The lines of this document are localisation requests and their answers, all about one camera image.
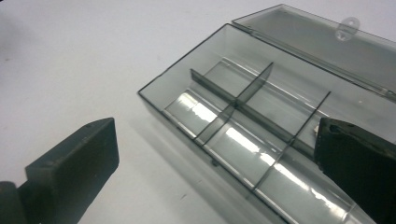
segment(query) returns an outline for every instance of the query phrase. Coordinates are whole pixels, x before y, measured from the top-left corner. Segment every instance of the compartment organizer box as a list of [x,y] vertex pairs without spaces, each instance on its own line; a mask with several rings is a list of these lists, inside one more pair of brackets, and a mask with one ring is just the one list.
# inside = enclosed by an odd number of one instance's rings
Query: compartment organizer box
[[374,223],[313,163],[321,118],[396,141],[396,44],[288,6],[225,24],[139,91],[289,223]]

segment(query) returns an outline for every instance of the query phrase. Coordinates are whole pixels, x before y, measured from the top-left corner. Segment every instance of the box lid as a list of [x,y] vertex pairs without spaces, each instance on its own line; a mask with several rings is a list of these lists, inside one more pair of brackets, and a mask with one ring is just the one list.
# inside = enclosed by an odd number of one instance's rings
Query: box lid
[[358,20],[337,23],[279,5],[233,24],[335,75],[396,101],[396,43],[359,31]]

